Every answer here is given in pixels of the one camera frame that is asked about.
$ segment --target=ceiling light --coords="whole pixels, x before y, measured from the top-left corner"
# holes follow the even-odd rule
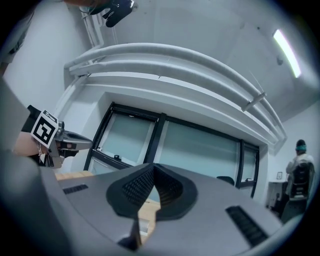
[[[274,33],[273,37],[276,40],[276,42],[279,44],[279,46],[281,47],[286,58],[288,59],[290,65],[291,65],[291,68],[293,70],[294,76],[296,78],[298,78],[301,75],[301,70],[300,70],[298,61],[294,55],[294,52],[292,51],[286,38],[284,37],[284,35],[281,33],[281,31],[279,29]]]

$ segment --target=white shirt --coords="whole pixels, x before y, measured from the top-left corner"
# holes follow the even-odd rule
[[[287,195],[290,194],[291,188],[292,188],[292,177],[291,174],[292,172],[296,169],[296,167],[302,163],[312,163],[314,164],[314,158],[311,155],[308,155],[306,153],[297,155],[295,158],[293,158],[292,161],[290,161],[285,169],[286,173],[289,174],[288,177],[288,186],[286,187],[285,193]],[[311,186],[313,185],[313,181],[315,180],[314,178],[314,170],[312,170],[312,175],[310,175],[310,184],[309,184],[309,191]]]

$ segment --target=office chair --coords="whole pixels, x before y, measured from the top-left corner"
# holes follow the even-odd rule
[[[289,201],[286,203],[281,221],[286,223],[291,218],[303,214],[307,207],[309,197],[310,172],[312,163],[301,163],[292,173],[292,187],[289,193]]]
[[[235,185],[235,181],[233,178],[229,177],[229,176],[218,176],[216,177],[217,179],[219,180],[222,180],[222,181],[225,181],[225,182],[228,182],[229,184],[231,184],[232,186]]]

